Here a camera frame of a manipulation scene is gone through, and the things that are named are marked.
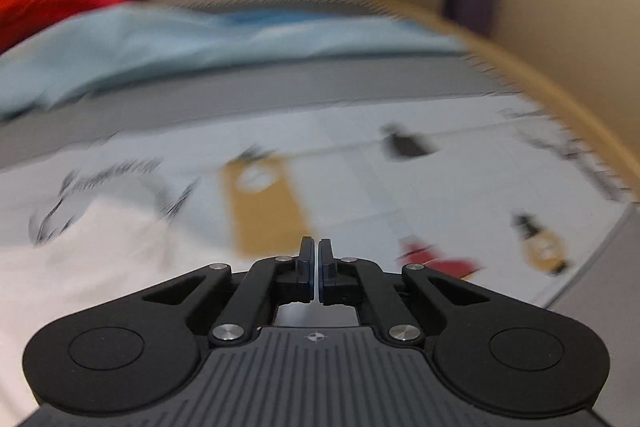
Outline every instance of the gray surface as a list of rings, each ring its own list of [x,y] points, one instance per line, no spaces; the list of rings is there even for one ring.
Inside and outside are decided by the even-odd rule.
[[[85,97],[0,128],[0,168],[75,142],[186,121],[312,104],[511,92],[460,58],[314,60],[239,68]]]
[[[322,333],[323,340],[307,338]],[[517,420],[468,405],[415,349],[370,328],[263,328],[247,346],[218,349],[180,393],[142,412],[81,418],[42,407],[25,427],[597,427],[588,412]]]
[[[640,425],[640,215],[634,209],[553,311],[586,324],[607,344],[609,380],[594,409],[615,427]]]

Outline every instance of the teal fabric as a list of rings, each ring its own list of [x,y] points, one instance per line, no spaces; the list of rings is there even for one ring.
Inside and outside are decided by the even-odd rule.
[[[455,38],[384,17],[210,15],[131,3],[68,19],[0,55],[0,114],[232,66],[464,51]]]

